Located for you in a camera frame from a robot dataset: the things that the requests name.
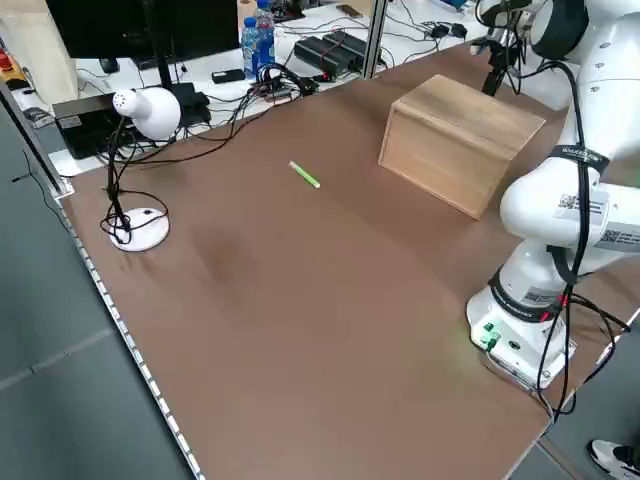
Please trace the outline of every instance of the lamp base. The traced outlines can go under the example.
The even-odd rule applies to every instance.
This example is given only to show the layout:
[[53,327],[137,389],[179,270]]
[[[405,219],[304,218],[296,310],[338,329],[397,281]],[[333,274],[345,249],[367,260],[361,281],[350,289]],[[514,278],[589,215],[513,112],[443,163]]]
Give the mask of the lamp base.
[[[160,244],[169,235],[169,218],[160,210],[134,208],[125,215],[129,217],[132,230],[126,232],[112,227],[110,232],[111,242],[120,250],[143,252]],[[120,226],[120,220],[116,220],[116,225]]]

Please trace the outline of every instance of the black box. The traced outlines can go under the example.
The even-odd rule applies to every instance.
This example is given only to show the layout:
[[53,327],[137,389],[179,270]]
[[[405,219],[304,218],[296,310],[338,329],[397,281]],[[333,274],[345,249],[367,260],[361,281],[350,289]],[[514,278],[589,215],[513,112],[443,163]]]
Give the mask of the black box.
[[[73,158],[91,157],[107,150],[107,139],[121,119],[112,100],[113,93],[109,93],[53,105],[56,125]],[[125,131],[136,140],[144,139],[130,119],[125,122]],[[123,135],[118,146],[133,143],[132,140],[130,135]]]
[[299,59],[333,77],[358,68],[357,55],[317,37],[297,41],[293,52]]

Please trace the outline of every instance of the metal edge strip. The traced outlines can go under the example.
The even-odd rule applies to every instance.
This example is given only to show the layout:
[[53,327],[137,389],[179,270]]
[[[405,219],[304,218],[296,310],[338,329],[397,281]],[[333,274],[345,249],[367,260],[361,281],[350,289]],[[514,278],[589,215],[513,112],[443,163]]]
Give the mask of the metal edge strip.
[[171,409],[169,408],[167,401],[165,400],[164,395],[162,394],[162,390],[160,390],[158,383],[153,378],[153,375],[149,370],[149,366],[144,361],[142,352],[140,352],[140,349],[136,346],[133,336],[129,332],[129,329],[127,328],[126,323],[120,316],[120,312],[116,308],[115,303],[113,302],[113,299],[109,295],[107,288],[102,282],[100,275],[98,273],[98,270],[95,268],[95,265],[91,261],[91,258],[89,257],[87,250],[84,248],[82,240],[80,240],[80,237],[78,237],[78,234],[73,228],[73,225],[71,224],[71,220],[69,219],[66,212],[64,211],[64,208],[62,208],[62,205],[58,203],[57,206],[60,210],[60,213],[62,214],[62,217],[64,218],[67,229],[69,230],[69,234],[71,235],[76,245],[76,248],[78,249],[78,252],[82,256],[85,266],[87,267],[87,270],[89,271],[89,274],[91,275],[91,278],[96,288],[98,289],[98,292],[100,293],[100,296],[102,297],[102,300],[104,301],[107,307],[107,310],[109,310],[111,318],[113,319],[113,322],[115,323],[117,330],[120,333],[120,336],[122,337],[122,340],[127,346],[127,349],[129,350],[129,353],[131,354],[133,361],[138,367],[138,371],[140,372],[140,375],[144,379],[147,387],[149,388],[149,392],[153,396],[153,399],[155,400],[156,405],[158,406],[158,409],[162,413],[162,417],[166,422],[167,428],[173,435],[173,438],[178,448],[182,452],[184,460],[189,465],[189,468],[191,469],[191,472],[193,473],[193,476],[196,480],[206,480],[204,474],[202,473],[202,470],[200,469],[200,465],[196,461],[195,455],[193,454],[193,452],[191,451],[191,448],[189,447],[189,443],[187,442],[184,434],[180,431],[178,422],[176,421],[175,416],[171,412]]

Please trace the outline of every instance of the shoe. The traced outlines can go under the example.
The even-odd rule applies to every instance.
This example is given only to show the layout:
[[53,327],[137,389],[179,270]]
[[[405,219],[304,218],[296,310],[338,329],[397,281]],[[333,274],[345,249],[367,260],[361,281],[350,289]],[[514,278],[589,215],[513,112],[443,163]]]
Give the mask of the shoe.
[[592,440],[587,451],[594,462],[613,478],[619,480],[640,479],[638,447],[618,445],[604,440]]

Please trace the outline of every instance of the orange object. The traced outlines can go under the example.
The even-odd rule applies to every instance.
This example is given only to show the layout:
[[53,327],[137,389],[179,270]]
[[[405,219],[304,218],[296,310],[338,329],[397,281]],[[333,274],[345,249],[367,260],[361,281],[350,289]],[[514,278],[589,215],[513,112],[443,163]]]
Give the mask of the orange object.
[[23,82],[27,81],[26,77],[22,73],[20,65],[18,65],[10,55],[7,55],[2,50],[0,50],[0,76],[2,77],[2,80],[4,80],[4,82],[7,84],[11,80],[22,80]]
[[13,64],[11,63],[11,59],[4,52],[0,53],[0,70],[2,70],[3,72],[8,72],[13,70]]

